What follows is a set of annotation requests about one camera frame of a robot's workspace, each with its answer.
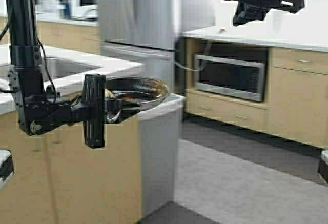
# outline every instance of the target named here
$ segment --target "floor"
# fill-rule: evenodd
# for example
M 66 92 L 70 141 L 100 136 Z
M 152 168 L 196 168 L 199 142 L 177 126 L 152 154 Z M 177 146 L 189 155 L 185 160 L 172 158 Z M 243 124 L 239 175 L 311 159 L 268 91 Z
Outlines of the floor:
M 179 145 L 175 202 L 142 224 L 328 223 L 320 150 L 201 117 Z

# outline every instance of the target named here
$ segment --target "light wood cabinet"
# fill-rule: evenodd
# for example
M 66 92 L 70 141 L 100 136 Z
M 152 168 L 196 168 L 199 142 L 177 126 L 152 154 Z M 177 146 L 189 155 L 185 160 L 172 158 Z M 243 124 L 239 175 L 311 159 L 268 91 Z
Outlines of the light wood cabinet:
M 271 68 L 269 133 L 328 148 L 328 76 Z
M 142 218 L 138 121 L 106 126 L 107 145 L 91 150 L 83 127 L 28 137 L 16 113 L 0 117 L 0 149 L 15 175 L 0 192 L 3 223 L 135 224 Z
M 267 131 L 265 109 L 187 92 L 187 112 L 255 131 Z
M 137 118 L 106 126 L 107 145 L 91 150 L 83 126 L 47 134 L 60 224 L 135 224 L 141 219 Z
M 327 53 L 287 48 L 271 49 L 271 66 L 328 74 Z
M 98 27 L 38 22 L 40 40 L 48 46 L 100 54 Z
M 0 149 L 10 150 L 15 175 L 0 192 L 1 223 L 56 224 L 44 137 L 28 137 L 16 126 L 16 113 L 0 116 Z
M 4 17 L 0 17 L 0 28 L 4 28 L 5 25 L 7 23 L 7 18 L 4 18 Z M 3 39 L 0 41 L 0 44 L 8 44 L 9 42 L 9 32 L 7 32 L 5 34 L 5 36 L 3 37 Z

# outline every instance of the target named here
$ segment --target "refrigerator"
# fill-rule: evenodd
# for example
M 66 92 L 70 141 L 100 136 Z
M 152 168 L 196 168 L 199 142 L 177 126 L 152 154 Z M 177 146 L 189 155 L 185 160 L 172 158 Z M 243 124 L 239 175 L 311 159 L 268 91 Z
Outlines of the refrigerator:
M 215 25 L 215 0 L 98 0 L 101 53 L 144 64 L 176 90 L 182 32 Z

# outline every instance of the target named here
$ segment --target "kitchen sink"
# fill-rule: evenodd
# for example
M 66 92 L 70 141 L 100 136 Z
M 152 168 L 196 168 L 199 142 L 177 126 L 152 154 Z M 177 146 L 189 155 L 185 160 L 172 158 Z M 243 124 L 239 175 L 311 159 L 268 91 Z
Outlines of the kitchen sink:
M 57 57 L 47 57 L 47 63 L 49 74 L 53 80 L 100 68 L 97 66 L 81 64 Z M 0 80 L 6 82 L 9 81 L 7 75 L 10 67 L 12 67 L 10 64 L 0 66 Z M 41 65 L 41 73 L 44 82 L 49 81 L 44 64 Z

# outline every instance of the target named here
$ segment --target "microwave door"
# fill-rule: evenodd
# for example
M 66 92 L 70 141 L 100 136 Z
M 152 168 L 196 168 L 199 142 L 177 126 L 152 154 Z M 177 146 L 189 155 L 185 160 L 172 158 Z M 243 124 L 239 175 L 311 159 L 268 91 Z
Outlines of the microwave door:
M 265 64 L 229 58 L 195 56 L 195 66 L 205 61 L 202 71 L 195 73 L 196 87 L 200 90 L 262 101 Z

